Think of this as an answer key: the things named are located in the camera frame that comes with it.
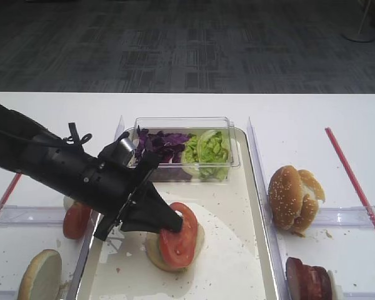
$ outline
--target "meat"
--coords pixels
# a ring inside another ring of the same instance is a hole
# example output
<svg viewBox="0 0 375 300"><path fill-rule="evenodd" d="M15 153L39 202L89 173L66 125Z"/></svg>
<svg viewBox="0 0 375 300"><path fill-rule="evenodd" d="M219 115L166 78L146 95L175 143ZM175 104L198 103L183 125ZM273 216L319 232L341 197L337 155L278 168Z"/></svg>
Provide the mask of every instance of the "meat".
<svg viewBox="0 0 375 300"><path fill-rule="evenodd" d="M308 266L289 257L286 279L292 300L332 300L331 280L323 267Z"/></svg>

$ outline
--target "purple cabbage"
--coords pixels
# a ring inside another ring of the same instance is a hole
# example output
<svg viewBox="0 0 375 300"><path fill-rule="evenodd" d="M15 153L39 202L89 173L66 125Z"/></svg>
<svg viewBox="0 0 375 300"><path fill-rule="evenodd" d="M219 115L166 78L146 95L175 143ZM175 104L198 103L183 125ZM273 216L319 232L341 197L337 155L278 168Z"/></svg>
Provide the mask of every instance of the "purple cabbage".
<svg viewBox="0 0 375 300"><path fill-rule="evenodd" d="M161 157L161 163L180 163L181 154L185 150L185 145L189 136L181 133L166 133L163 131L157 134L149 133L148 129L137 127L139 144L135 152L136 162L142 158L144 151L152 151Z"/></svg>

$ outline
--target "cable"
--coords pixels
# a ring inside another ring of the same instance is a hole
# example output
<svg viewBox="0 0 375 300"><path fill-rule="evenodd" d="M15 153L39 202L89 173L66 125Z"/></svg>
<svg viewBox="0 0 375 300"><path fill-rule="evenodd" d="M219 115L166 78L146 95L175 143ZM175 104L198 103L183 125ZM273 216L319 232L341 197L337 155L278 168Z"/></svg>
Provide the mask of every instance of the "cable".
<svg viewBox="0 0 375 300"><path fill-rule="evenodd" d="M51 147L51 148L79 147L79 146L82 146L83 144L86 144L93 137L93 135L91 133L88 133L88 134L85 134L80 141L78 141L78 142L74 141L73 144L67 144L66 143L67 141L73 141L72 137L65 138L63 140L65 142L64 144L53 144L53 143L48 143L48 142L38 142L38 141L32 141L30 139L24 139L23 137L15 136L15 135L13 135L11 133L8 133L6 131L3 131L1 129L0 129L0 133L9 137L9 138L16 139L17 141L20 141L22 143L37 145L37 146L42 146L42 147Z"/></svg>

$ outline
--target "stand base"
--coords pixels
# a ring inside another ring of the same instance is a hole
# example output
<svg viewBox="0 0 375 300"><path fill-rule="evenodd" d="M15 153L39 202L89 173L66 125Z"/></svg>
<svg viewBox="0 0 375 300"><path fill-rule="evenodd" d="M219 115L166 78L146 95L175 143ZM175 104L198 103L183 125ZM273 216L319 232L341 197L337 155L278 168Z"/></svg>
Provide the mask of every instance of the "stand base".
<svg viewBox="0 0 375 300"><path fill-rule="evenodd" d="M342 37L348 41L357 43L370 43L375 40L375 36L370 32L358 33L357 30L347 31L342 33Z"/></svg>

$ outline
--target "bread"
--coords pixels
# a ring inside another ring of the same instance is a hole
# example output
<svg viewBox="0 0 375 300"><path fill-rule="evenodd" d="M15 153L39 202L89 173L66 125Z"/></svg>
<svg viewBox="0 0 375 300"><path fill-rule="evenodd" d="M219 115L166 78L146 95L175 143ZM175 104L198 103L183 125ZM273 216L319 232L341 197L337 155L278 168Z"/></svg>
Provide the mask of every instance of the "bread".
<svg viewBox="0 0 375 300"><path fill-rule="evenodd" d="M325 201L322 186L314 175L293 166L281 167L274 173L268 194L275 225L298 234L303 234L314 221L318 200Z"/></svg>
<svg viewBox="0 0 375 300"><path fill-rule="evenodd" d="M61 278L62 261L56 250L45 249L29 263L17 300L56 300Z"/></svg>
<svg viewBox="0 0 375 300"><path fill-rule="evenodd" d="M194 249L194 257L193 261L199 256L201 248L203 248L204 244L204 229L198 224L197 227L197 241L196 241L196 248ZM182 267L181 269L173 269L169 267L161 255L160 248L159 248L159 234L156 233L147 233L146 238L146 253L150 261L159 269L167 272L181 272L186 271L189 267Z"/></svg>

